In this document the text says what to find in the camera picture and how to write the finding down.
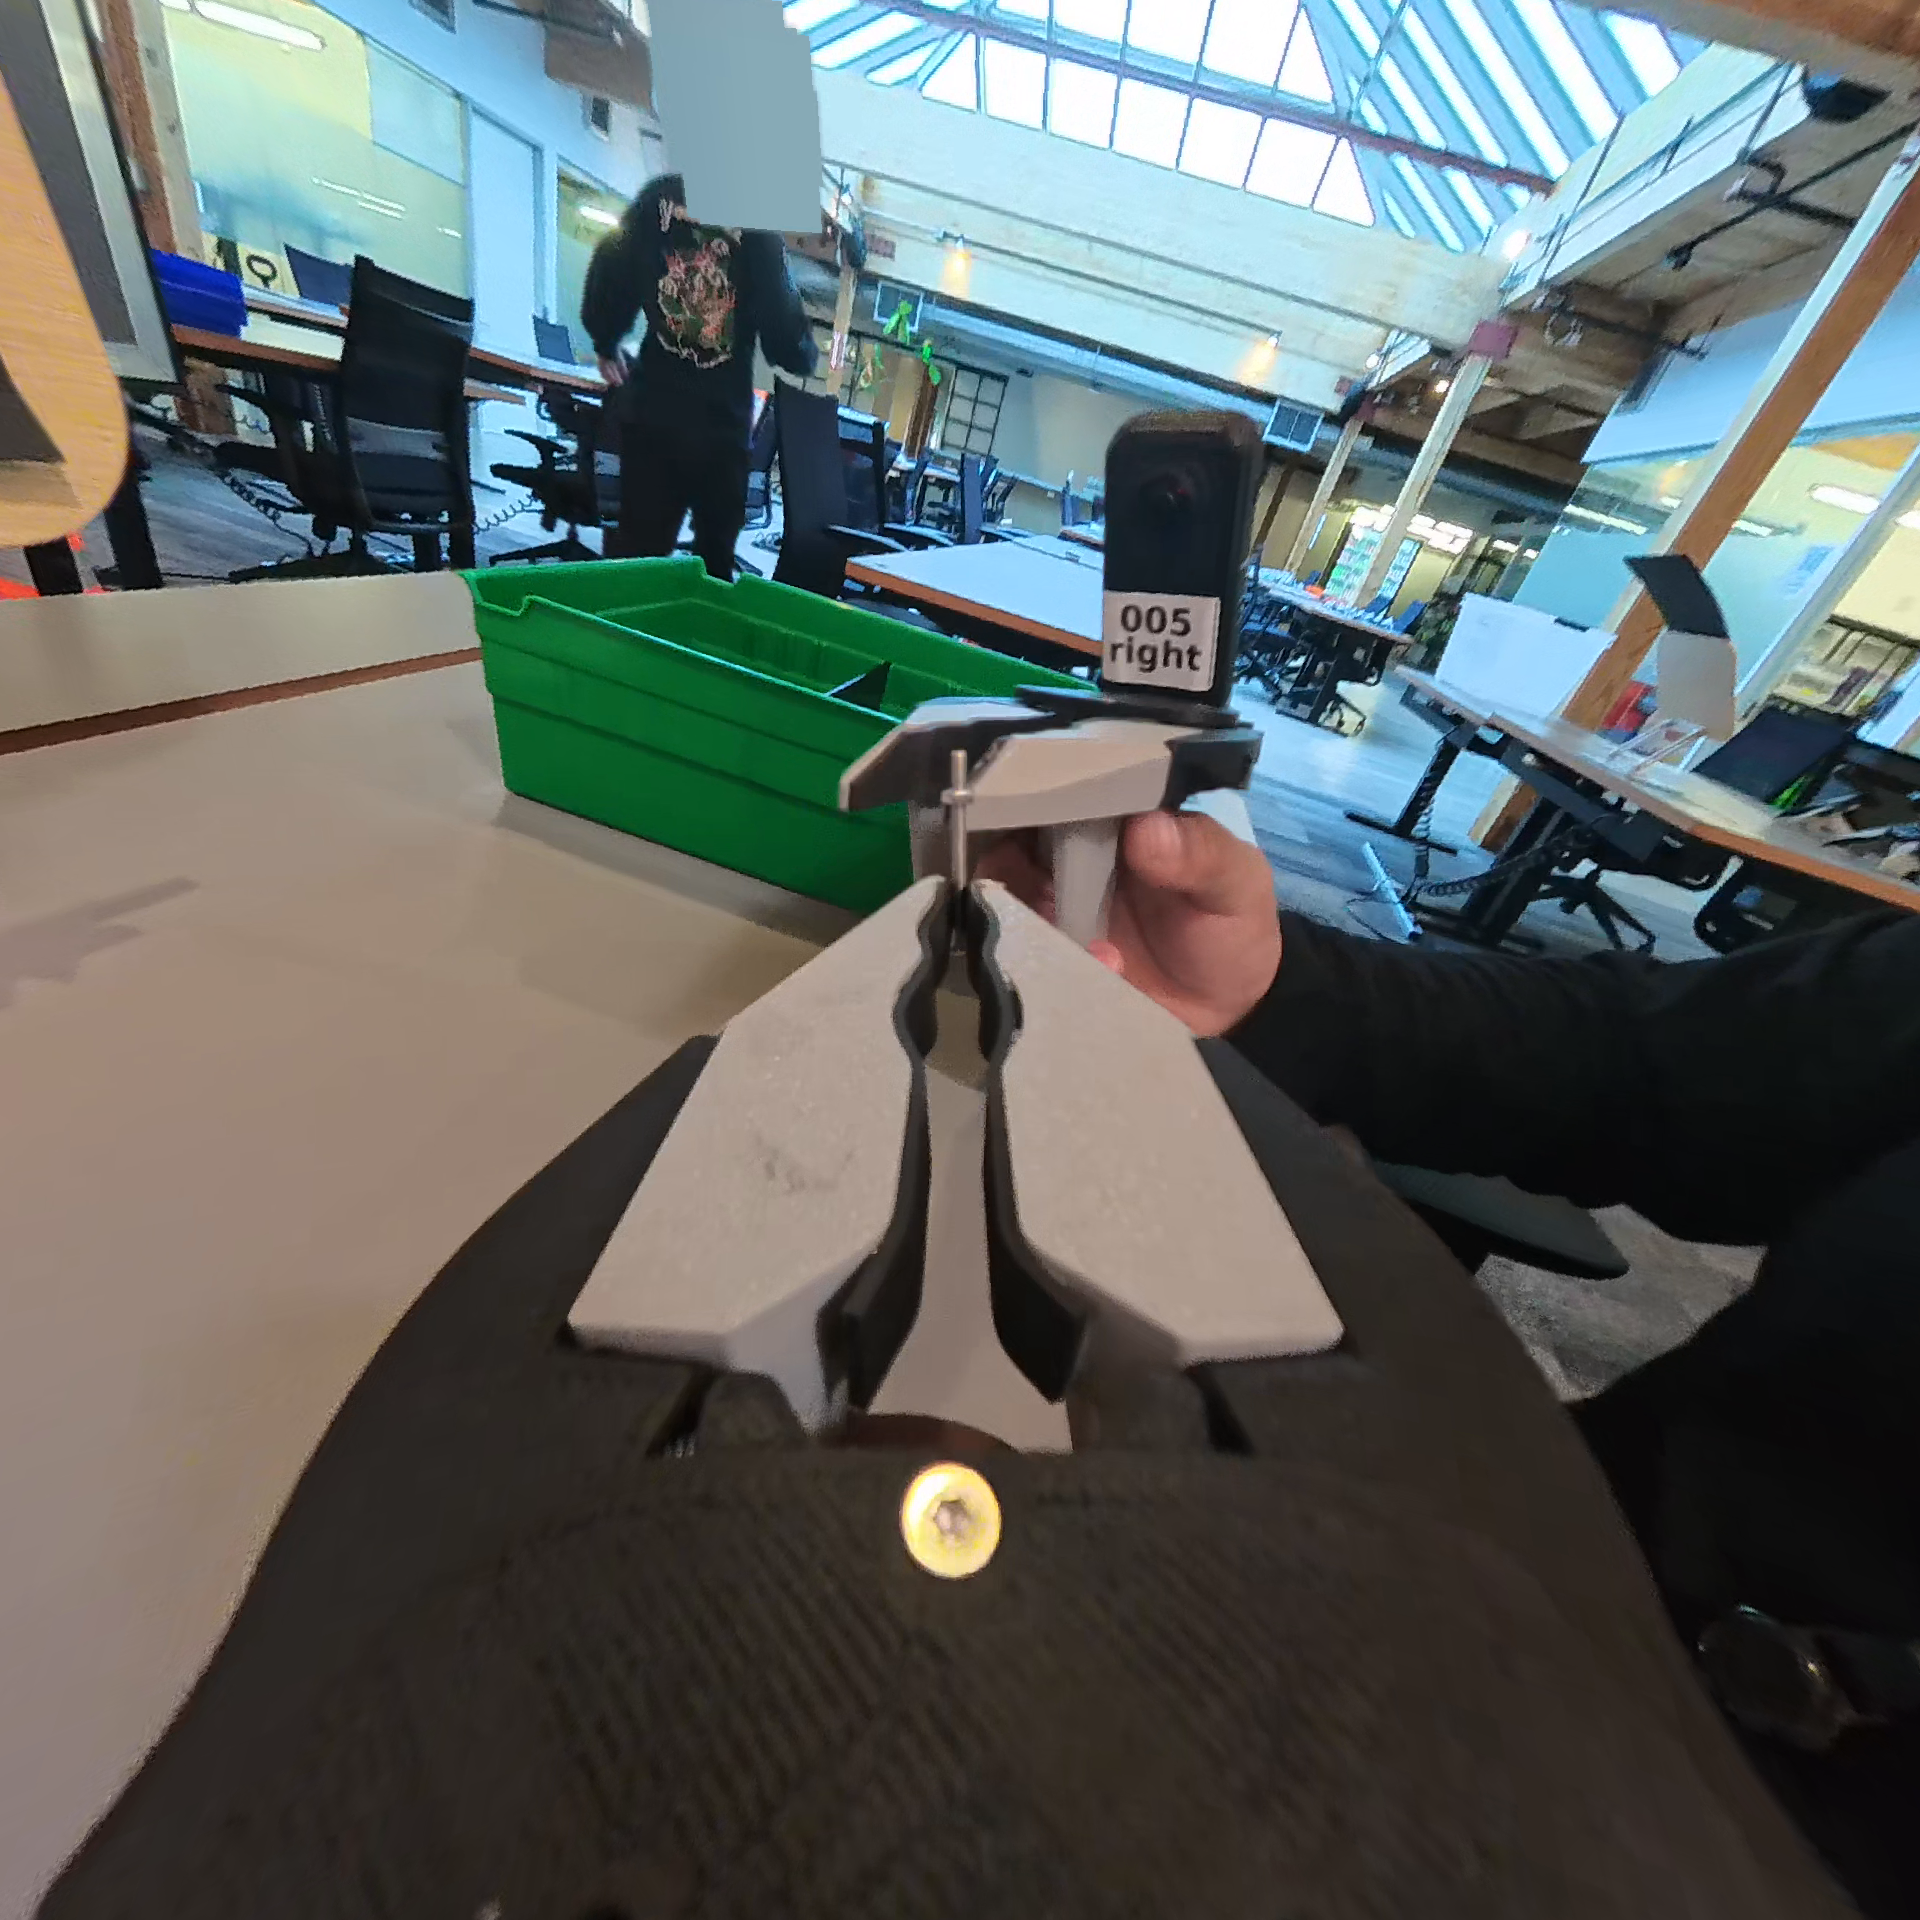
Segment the person's black-clothed body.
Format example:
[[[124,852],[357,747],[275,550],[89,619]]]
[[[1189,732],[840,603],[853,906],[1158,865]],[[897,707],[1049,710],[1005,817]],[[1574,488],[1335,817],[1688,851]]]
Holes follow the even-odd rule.
[[[1574,1421],[1767,1787],[1861,1913],[1915,1916],[1915,1140],[1824,1179],[1615,1202],[1761,1260]]]

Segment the blue plastic bin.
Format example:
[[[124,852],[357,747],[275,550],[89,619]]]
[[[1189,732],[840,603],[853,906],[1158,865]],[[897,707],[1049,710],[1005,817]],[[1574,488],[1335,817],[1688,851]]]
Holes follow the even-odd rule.
[[[206,261],[149,250],[159,307],[171,330],[239,338],[249,322],[245,284]]]

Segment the desk with blue chairs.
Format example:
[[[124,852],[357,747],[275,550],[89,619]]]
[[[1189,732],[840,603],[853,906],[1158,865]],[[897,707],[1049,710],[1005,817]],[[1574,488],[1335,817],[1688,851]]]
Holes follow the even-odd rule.
[[[1241,601],[1237,684],[1259,690],[1276,714],[1340,736],[1357,736],[1367,710],[1348,685],[1375,688],[1403,654],[1398,628],[1373,614],[1257,573]]]

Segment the white box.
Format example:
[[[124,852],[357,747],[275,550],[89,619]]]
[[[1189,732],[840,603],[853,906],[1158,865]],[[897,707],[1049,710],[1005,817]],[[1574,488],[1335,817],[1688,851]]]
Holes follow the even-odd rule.
[[[1606,630],[1467,592],[1430,677],[1483,714],[1555,718],[1612,643]]]

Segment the long wooden desk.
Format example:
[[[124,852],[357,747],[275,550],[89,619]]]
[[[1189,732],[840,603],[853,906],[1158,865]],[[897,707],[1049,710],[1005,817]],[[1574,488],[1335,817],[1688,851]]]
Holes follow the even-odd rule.
[[[454,328],[431,318],[392,318],[364,328],[351,322],[345,308],[263,298],[246,305],[246,318],[237,334],[177,320],[169,324],[169,332],[183,361],[191,358],[227,370],[320,378],[336,370],[348,338],[357,334],[364,340],[364,352],[424,342],[433,342],[446,354],[463,347],[463,396],[469,401],[532,404],[535,396],[565,394],[598,401],[606,394],[601,378],[590,369],[471,346],[460,338]]]

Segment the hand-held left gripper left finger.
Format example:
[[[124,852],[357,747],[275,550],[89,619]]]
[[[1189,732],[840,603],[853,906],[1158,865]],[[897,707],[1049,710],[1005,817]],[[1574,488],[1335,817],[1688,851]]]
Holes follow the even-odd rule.
[[[566,1329],[765,1376],[803,1420],[868,1408],[924,1292],[928,1052],[949,884],[919,880],[736,1014]]]

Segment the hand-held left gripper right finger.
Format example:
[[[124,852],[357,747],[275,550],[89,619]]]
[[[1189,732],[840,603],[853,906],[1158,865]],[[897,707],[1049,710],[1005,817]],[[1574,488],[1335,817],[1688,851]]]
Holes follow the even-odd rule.
[[[992,1323],[1068,1404],[1101,1376],[1343,1338],[1198,1041],[992,880],[963,926],[985,1066]]]

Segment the black office chair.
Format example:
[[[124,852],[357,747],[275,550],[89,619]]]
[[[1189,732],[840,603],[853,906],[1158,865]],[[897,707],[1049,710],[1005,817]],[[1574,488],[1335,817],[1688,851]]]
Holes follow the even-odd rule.
[[[268,373],[255,398],[272,426],[260,448],[219,464],[254,464],[310,520],[320,550],[237,569],[233,582],[357,578],[388,571],[369,537],[407,537],[413,569],[476,563],[467,366],[473,301],[358,256],[351,262],[342,357],[316,374]]]
[[[536,513],[543,540],[495,550],[487,564],[601,561],[601,549],[585,532],[606,534],[617,521],[617,432],[607,422],[606,389],[585,373],[543,373],[532,396],[543,426],[505,428],[505,437],[531,448],[532,459],[491,464],[489,475],[528,496],[531,505],[510,517]]]
[[[790,382],[775,389],[782,541],[775,582],[836,601],[853,561],[897,555],[884,531],[884,432],[877,419],[844,410]]]

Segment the grey chair seat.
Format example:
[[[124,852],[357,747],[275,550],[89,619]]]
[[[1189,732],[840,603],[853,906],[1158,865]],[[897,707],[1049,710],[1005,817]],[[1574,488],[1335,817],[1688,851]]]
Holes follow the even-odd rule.
[[[1592,1213],[1509,1179],[1373,1161],[1373,1173],[1471,1274],[1492,1258],[1573,1280],[1628,1270]]]

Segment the white top table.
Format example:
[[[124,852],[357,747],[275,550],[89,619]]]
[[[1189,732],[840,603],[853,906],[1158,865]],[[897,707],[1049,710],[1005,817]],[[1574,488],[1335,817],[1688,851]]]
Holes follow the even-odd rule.
[[[1017,537],[877,550],[848,558],[844,580],[1003,654],[1070,667],[1093,667],[1101,657],[1099,564],[1070,541]]]

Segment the green plastic bin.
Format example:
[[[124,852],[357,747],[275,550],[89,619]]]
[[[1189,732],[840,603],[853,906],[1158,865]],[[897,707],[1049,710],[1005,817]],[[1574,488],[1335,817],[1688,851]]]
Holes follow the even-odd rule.
[[[844,771],[917,707],[1060,670],[692,558],[463,573],[503,784],[571,817],[868,915],[912,877],[903,806]]]

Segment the person's right hand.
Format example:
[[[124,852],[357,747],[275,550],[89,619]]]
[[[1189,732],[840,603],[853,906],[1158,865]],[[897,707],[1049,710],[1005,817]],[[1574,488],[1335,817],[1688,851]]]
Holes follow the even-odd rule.
[[[1272,870],[1203,812],[1137,813],[1119,822],[1107,934],[1086,948],[1195,1037],[1225,1037],[1280,972]]]

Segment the black laptop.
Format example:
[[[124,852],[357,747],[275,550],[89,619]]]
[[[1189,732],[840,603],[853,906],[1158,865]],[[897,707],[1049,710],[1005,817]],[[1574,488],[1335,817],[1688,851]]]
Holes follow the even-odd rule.
[[[1773,812],[1813,805],[1855,744],[1844,716],[1764,707],[1694,771]]]

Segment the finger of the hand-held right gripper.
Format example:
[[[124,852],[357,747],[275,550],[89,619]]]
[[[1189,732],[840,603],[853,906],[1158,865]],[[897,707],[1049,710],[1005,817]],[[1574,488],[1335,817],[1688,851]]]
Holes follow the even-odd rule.
[[[1036,830],[1053,926],[1084,948],[1107,940],[1119,826],[1163,805],[1176,736],[1097,721],[1001,738],[969,772],[969,868],[976,848]]]
[[[844,812],[905,805],[913,820],[913,876],[940,874],[947,877],[941,800],[949,784],[951,750],[964,747],[971,771],[1005,736],[1068,730],[1094,721],[1094,700],[928,701],[845,769],[839,779],[839,805]],[[981,860],[993,846],[976,848],[976,870],[969,870],[969,884],[981,877]]]

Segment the wooden top desk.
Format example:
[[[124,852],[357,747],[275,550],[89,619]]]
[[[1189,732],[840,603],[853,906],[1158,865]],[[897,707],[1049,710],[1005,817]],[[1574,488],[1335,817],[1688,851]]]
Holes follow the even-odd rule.
[[[1871,908],[1917,910],[1915,794],[1855,822],[1871,772],[1855,744],[1816,800],[1781,813],[1696,771],[1669,765],[1635,740],[1612,744],[1564,718],[1478,710],[1440,681],[1403,673],[1403,707],[1435,734],[1433,756],[1400,813],[1356,826],[1403,841],[1414,874],[1375,891],[1407,940],[1435,934],[1478,948],[1533,948],[1527,923],[1552,910],[1589,920],[1615,954],[1656,956],[1662,932],[1619,894],[1625,880],[1696,900],[1691,942],[1734,954],[1773,937],[1854,922]],[[1477,874],[1433,877],[1448,852],[1428,830],[1446,772],[1489,762],[1529,805],[1504,851]]]

